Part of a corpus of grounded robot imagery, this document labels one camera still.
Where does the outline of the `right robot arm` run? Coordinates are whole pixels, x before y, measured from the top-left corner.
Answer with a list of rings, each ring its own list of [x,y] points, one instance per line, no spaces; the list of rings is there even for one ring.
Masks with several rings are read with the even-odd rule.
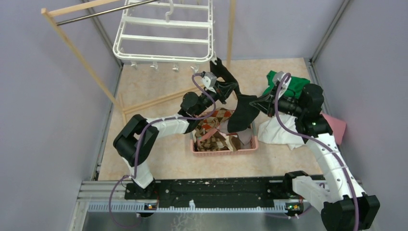
[[[302,138],[323,173],[328,186],[317,185],[306,173],[285,174],[282,192],[288,198],[297,195],[306,199],[319,211],[328,231],[360,231],[371,227],[380,208],[375,195],[368,195],[353,177],[336,145],[332,128],[321,114],[324,102],[319,85],[306,84],[298,99],[279,96],[275,86],[262,97],[255,97],[249,105],[269,117],[278,112],[295,117],[295,130],[287,132]]]

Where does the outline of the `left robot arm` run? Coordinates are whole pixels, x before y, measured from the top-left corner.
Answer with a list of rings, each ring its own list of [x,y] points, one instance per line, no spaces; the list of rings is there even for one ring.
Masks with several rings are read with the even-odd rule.
[[[192,132],[201,120],[209,117],[204,113],[208,108],[215,110],[217,101],[225,103],[232,92],[239,92],[237,80],[218,57],[210,61],[208,72],[193,74],[192,81],[196,77],[200,77],[204,85],[197,88],[201,95],[192,91],[185,93],[180,110],[171,116],[144,118],[134,115],[113,141],[113,147],[129,168],[127,177],[143,199],[152,197],[154,193],[154,177],[146,160],[155,141],[169,135]]]

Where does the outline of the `white clip hanger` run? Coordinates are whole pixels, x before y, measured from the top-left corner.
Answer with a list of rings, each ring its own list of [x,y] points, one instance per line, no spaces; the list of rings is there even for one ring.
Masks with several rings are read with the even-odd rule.
[[[199,65],[216,61],[211,0],[127,0],[113,44],[114,55],[133,66]]]

